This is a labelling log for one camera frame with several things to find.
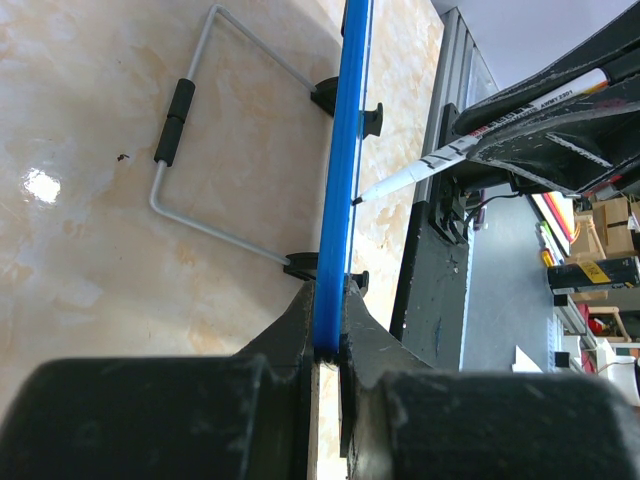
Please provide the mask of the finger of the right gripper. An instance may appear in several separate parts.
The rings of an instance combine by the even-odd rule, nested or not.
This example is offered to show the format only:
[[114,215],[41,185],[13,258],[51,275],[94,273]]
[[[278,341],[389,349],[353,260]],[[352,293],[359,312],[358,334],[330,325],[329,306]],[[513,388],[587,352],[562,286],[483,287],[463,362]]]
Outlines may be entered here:
[[545,69],[467,108],[457,118],[457,133],[468,134],[595,69],[611,84],[639,71],[638,4]]
[[484,137],[468,159],[550,190],[639,193],[639,84],[620,82]]

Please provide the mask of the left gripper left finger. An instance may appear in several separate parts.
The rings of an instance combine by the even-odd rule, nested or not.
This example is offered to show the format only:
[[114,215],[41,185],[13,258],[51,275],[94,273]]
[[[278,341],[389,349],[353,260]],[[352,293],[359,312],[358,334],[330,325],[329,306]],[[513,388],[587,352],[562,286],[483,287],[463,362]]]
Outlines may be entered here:
[[67,358],[1,424],[5,479],[313,479],[315,286],[230,356]]

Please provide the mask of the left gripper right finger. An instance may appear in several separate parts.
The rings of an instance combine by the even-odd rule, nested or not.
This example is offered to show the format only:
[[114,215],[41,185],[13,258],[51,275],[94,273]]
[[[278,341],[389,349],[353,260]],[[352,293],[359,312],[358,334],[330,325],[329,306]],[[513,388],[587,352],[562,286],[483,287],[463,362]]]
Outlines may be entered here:
[[447,372],[346,288],[341,451],[352,479],[635,479],[639,418],[593,375]]

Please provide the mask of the black white marker pen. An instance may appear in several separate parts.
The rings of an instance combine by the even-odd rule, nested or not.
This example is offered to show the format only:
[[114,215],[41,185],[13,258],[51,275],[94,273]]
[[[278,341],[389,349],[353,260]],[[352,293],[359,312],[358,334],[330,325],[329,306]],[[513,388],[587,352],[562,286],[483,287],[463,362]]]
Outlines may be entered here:
[[542,111],[548,107],[563,103],[580,95],[598,91],[612,83],[603,68],[595,68],[577,78],[531,100],[507,114],[479,127],[471,133],[426,154],[396,173],[377,182],[353,201],[353,205],[376,200],[408,185],[418,183],[442,171],[465,161],[471,148],[489,133],[510,123]]

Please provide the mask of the blue framed whiteboard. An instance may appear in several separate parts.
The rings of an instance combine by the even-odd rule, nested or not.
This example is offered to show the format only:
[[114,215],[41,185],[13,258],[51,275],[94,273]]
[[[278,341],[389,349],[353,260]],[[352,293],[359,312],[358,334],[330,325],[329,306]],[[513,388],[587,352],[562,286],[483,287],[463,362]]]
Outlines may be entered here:
[[374,4],[371,1],[346,2],[343,13],[343,44],[339,74],[323,84],[314,85],[240,22],[226,7],[220,4],[212,5],[207,13],[187,74],[176,84],[154,155],[157,170],[149,195],[149,204],[153,211],[177,223],[289,267],[292,261],[285,256],[162,205],[159,201],[159,192],[166,170],[173,165],[178,151],[196,89],[194,77],[216,17],[224,18],[315,96],[323,96],[327,86],[335,86],[335,93],[329,97],[333,102],[329,108],[333,114],[333,127],[315,276],[316,293],[312,334],[315,349],[329,353],[335,353],[339,349],[344,288],[351,268],[355,216],[352,197],[358,186],[362,142],[369,135],[379,135],[383,119],[381,106],[373,111],[365,108],[373,8]]

